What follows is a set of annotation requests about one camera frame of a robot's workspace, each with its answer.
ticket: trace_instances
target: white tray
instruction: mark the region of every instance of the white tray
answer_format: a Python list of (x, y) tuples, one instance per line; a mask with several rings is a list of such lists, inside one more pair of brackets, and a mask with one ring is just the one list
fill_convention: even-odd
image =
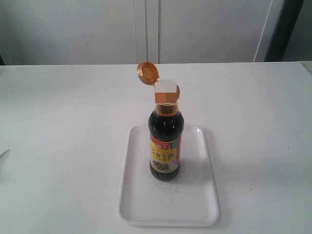
[(215, 179), (204, 132), (185, 125), (180, 172), (169, 182), (150, 172), (150, 133), (147, 125), (128, 135), (118, 214), (139, 226), (210, 226), (220, 214)]

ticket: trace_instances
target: white table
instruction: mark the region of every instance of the white table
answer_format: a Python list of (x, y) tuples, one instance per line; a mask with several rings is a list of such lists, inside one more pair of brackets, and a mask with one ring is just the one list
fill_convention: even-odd
[(153, 88), (136, 65), (0, 67), (0, 233), (311, 233), (312, 77), (299, 62), (161, 64), (206, 129), (221, 204), (210, 228), (117, 216), (128, 130)]

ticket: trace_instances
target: white cabinet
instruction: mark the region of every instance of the white cabinet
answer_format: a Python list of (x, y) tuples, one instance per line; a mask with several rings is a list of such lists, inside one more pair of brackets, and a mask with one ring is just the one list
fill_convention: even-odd
[(2, 0), (6, 64), (263, 61), (283, 0)]

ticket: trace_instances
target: bottle neck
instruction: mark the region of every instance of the bottle neck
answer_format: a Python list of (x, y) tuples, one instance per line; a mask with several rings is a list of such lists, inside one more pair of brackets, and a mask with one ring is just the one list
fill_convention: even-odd
[(175, 116), (179, 112), (177, 103), (159, 103), (156, 104), (155, 110), (157, 115), (169, 117)]

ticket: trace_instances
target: tray rim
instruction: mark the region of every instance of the tray rim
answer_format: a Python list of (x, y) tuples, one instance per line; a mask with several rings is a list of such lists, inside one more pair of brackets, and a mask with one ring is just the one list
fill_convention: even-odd
[(219, 196), (218, 196), (218, 191), (217, 191), (217, 187), (216, 187), (216, 182), (215, 182), (215, 174), (214, 174), (214, 170), (213, 170), (213, 165), (211, 162), (211, 158), (210, 158), (210, 154), (209, 154), (209, 148), (208, 148), (208, 143), (207, 143), (207, 137), (205, 132), (203, 131), (203, 129), (201, 127), (198, 127), (197, 125), (194, 124), (185, 124), (184, 126), (190, 126), (190, 127), (197, 127), (203, 138), (205, 141), (205, 148), (206, 148), (206, 152), (207, 152), (207, 156), (208, 156), (208, 160), (210, 162), (210, 168), (211, 168), (211, 175), (212, 175), (212, 182), (213, 182), (213, 187), (214, 187), (214, 195), (216, 197), (216, 202), (217, 202), (217, 211), (216, 211), (216, 216), (214, 217), (214, 219), (212, 219), (212, 221), (209, 222), (158, 222), (158, 221), (131, 221), (126, 219), (120, 210), (121, 207), (121, 198), (122, 198), (122, 194), (123, 194), (123, 190), (124, 190), (124, 176), (125, 176), (125, 172), (126, 172), (126, 164), (127, 164), (127, 154), (128, 154), (128, 148), (129, 148), (129, 141), (130, 141), (130, 135), (131, 132), (139, 127), (142, 126), (147, 126), (147, 124), (141, 124), (141, 125), (136, 125), (133, 126), (129, 131), (128, 131), (128, 135), (127, 135), (127, 139), (126, 139), (126, 147), (125, 147), (125, 153), (124, 153), (124, 159), (123, 159), (123, 165), (122, 165), (122, 173), (121, 173), (121, 183), (120, 183), (120, 189), (119, 189), (119, 195), (118, 195), (118, 210), (117, 210), (117, 215), (118, 217), (127, 225), (130, 226), (159, 226), (159, 227), (210, 227), (212, 225), (214, 225), (220, 218), (220, 214), (221, 214), (221, 206), (220, 206), (220, 200), (219, 200)]

